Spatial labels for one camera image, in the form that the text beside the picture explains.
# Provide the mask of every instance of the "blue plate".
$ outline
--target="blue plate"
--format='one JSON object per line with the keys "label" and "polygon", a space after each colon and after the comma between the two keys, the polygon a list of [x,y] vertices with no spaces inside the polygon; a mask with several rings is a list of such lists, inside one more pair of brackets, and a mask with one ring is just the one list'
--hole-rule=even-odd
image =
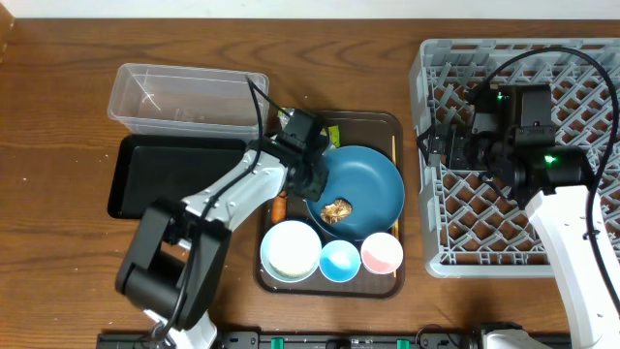
{"label": "blue plate", "polygon": [[[365,146],[344,146],[326,153],[321,162],[329,170],[325,190],[317,202],[306,204],[323,230],[359,241],[387,231],[396,222],[405,205],[405,186],[385,155]],[[329,225],[321,219],[321,210],[337,199],[349,202],[353,212]]]}

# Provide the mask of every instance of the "wooden table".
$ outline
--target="wooden table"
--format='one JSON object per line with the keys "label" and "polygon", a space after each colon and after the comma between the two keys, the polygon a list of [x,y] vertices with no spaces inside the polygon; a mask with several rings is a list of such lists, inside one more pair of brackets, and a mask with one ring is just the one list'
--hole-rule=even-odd
{"label": "wooden table", "polygon": [[566,332],[552,279],[436,279],[424,269],[408,71],[429,38],[601,36],[620,36],[620,22],[18,19],[0,64],[0,347],[88,348],[101,330],[151,325],[113,288],[138,223],[106,213],[128,134],[106,112],[127,62],[261,72],[283,106],[388,111],[405,130],[400,294],[368,301],[261,290],[254,214],[232,238],[209,310],[218,326],[379,333],[511,320]]}

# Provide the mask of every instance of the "white dish rack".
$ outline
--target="white dish rack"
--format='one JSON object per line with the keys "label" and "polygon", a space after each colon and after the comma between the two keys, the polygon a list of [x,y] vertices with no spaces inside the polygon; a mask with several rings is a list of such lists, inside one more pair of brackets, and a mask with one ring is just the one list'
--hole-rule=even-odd
{"label": "white dish rack", "polygon": [[[599,61],[620,87],[620,39],[455,39],[422,43],[409,74],[416,132],[431,124],[472,122],[464,91],[500,64],[534,48],[576,48]],[[590,149],[593,169],[606,146],[611,100],[596,70],[551,52],[514,63],[496,83],[549,83],[558,144]],[[543,245],[516,202],[499,198],[478,173],[432,168],[418,155],[419,209],[426,269],[436,277],[551,277]],[[508,194],[510,188],[502,189]],[[604,220],[620,258],[620,148],[600,187]]]}

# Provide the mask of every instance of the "fried food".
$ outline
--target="fried food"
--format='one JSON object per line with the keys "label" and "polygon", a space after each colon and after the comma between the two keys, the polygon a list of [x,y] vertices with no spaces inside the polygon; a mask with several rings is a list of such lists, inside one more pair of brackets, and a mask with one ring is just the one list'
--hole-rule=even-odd
{"label": "fried food", "polygon": [[333,204],[323,207],[321,219],[327,224],[336,224],[347,218],[352,212],[351,204],[343,199],[338,199]]}

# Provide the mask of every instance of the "black tray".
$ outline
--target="black tray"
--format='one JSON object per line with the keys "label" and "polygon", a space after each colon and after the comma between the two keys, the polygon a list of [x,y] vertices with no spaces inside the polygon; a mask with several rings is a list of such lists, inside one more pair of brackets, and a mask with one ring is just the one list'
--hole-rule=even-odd
{"label": "black tray", "polygon": [[[389,159],[392,159],[392,149],[395,148],[396,168],[401,175],[403,174],[403,132],[400,123],[393,115],[355,111],[316,111],[316,113],[325,118],[328,126],[338,125],[341,146],[368,146],[380,151]],[[344,283],[335,283],[327,280],[320,270],[316,270],[310,277],[297,283],[285,283],[274,279],[266,271],[263,271],[260,257],[261,241],[266,232],[273,226],[271,223],[271,207],[272,201],[263,205],[263,217],[261,228],[259,229],[259,238],[257,238],[254,270],[258,284],[268,292],[385,299],[396,295],[400,291],[405,276],[404,263],[395,274],[387,275],[372,274],[362,266],[353,280]],[[300,198],[293,196],[288,198],[287,219],[297,219],[311,225],[319,232],[324,245],[334,239],[334,237],[322,231],[310,218],[306,204]],[[398,231],[400,232],[398,238],[401,244],[403,244],[403,223],[404,219],[401,214],[398,219]],[[356,246],[359,249],[361,242],[356,242]]]}
{"label": "black tray", "polygon": [[241,140],[127,136],[118,149],[108,214],[138,219],[157,198],[196,194],[232,170],[244,151]]}

